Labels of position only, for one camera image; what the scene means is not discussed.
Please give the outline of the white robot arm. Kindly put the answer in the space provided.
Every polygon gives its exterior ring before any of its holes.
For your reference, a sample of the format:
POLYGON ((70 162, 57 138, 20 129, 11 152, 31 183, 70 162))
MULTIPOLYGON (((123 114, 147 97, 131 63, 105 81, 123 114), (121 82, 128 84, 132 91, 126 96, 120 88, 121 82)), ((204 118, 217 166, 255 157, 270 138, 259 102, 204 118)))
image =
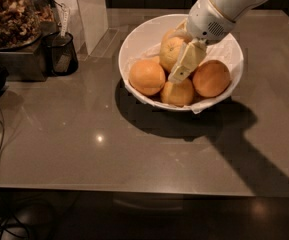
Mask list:
POLYGON ((206 46, 223 40, 249 10, 268 0, 197 0, 182 22, 183 28, 172 36, 187 38, 189 43, 180 48, 179 57, 168 80, 180 83, 206 57, 206 46))

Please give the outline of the white rounded gripper body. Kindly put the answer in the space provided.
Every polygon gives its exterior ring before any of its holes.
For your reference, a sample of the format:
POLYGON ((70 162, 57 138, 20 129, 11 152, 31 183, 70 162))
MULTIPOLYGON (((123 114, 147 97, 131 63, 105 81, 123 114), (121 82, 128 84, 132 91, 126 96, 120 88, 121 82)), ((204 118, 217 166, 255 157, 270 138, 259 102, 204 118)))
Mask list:
POLYGON ((235 27, 235 23, 216 8, 212 0, 197 0, 189 11, 187 32, 208 44, 223 40, 235 27))

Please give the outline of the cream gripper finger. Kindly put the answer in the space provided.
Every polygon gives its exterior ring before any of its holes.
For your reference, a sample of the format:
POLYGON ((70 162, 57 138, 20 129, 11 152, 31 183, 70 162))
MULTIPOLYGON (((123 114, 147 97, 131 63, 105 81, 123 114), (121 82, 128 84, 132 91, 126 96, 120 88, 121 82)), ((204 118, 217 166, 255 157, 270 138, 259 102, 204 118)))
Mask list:
POLYGON ((182 20, 179 25, 175 28, 175 30, 170 34, 170 38, 178 37, 182 38, 186 42, 190 42, 192 40, 192 36, 188 33, 187 28, 187 20, 182 20))
POLYGON ((178 84, 188 78, 206 57, 206 50, 207 46, 204 40, 194 38, 189 43, 183 43, 168 80, 178 84))

